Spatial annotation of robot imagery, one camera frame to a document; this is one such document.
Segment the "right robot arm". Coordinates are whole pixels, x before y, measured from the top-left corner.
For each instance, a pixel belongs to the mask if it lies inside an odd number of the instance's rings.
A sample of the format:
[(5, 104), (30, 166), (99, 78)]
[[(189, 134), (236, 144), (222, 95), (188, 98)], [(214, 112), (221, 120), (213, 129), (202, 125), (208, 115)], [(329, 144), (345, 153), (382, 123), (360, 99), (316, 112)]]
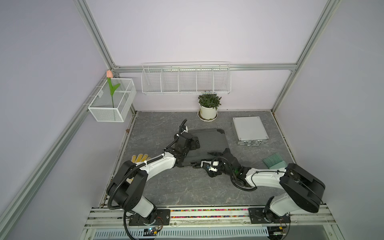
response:
[(323, 204), (325, 184), (297, 164), (290, 163), (275, 170), (259, 170), (242, 166), (229, 149), (211, 155), (211, 160), (200, 163), (211, 178), (228, 175), (231, 183), (245, 192), (253, 192), (258, 187), (284, 190), (283, 194), (270, 197), (263, 209), (250, 209), (252, 220), (276, 223), (287, 219), (291, 212), (297, 210), (318, 213)]

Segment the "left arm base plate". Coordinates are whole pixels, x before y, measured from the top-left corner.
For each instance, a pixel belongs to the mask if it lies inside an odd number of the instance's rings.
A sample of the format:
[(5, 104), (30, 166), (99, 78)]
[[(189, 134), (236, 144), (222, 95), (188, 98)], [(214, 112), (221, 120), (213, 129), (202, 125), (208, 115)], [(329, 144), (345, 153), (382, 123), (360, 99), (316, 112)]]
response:
[(139, 214), (134, 214), (129, 217), (129, 226), (168, 226), (170, 224), (169, 209), (154, 209), (147, 217), (143, 217)]

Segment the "silver aluminium poker case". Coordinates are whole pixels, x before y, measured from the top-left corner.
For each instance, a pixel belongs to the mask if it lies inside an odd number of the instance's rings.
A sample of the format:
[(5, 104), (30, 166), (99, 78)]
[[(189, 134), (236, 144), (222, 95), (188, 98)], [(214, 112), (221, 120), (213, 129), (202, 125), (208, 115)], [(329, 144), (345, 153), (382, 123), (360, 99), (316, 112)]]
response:
[(232, 118), (232, 128), (239, 146), (260, 146), (270, 139), (260, 117)]

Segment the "black plastic poker case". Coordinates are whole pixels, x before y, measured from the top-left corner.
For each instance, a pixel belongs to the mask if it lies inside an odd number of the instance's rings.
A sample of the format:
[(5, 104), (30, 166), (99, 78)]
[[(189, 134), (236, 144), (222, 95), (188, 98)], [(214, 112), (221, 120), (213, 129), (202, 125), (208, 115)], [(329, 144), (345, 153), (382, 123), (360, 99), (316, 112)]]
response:
[(229, 148), (229, 144), (223, 129), (201, 129), (189, 131), (194, 137), (197, 137), (200, 148), (191, 150), (184, 161), (178, 167), (200, 168), (201, 161), (210, 162), (215, 156), (211, 153), (222, 153)]

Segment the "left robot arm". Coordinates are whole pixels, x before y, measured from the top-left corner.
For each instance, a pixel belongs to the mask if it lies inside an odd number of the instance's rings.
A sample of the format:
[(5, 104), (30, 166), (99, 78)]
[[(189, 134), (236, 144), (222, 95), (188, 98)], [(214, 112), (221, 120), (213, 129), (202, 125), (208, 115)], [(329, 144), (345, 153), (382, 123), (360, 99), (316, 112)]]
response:
[(200, 148), (198, 137), (182, 132), (163, 153), (139, 163), (127, 161), (119, 168), (107, 188), (109, 210), (122, 209), (135, 213), (145, 224), (153, 224), (157, 218), (157, 207), (143, 197), (147, 181), (157, 174), (183, 163), (189, 151)]

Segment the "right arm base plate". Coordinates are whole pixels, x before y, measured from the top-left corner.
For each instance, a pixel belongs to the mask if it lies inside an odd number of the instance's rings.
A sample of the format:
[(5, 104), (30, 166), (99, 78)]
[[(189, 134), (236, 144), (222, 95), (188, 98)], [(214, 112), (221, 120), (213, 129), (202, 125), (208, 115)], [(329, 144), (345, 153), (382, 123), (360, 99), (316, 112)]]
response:
[(271, 210), (261, 207), (248, 208), (248, 212), (252, 224), (289, 224), (291, 222), (288, 215), (278, 216)]

